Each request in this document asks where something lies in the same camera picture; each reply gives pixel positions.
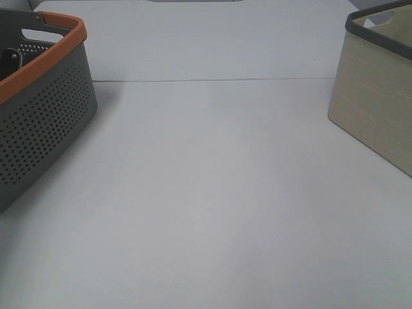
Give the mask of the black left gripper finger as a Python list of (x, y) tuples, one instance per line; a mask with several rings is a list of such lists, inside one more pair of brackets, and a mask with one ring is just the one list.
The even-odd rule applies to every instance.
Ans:
[(1, 52), (0, 80), (4, 80), (23, 67), (23, 53), (15, 48), (6, 48)]

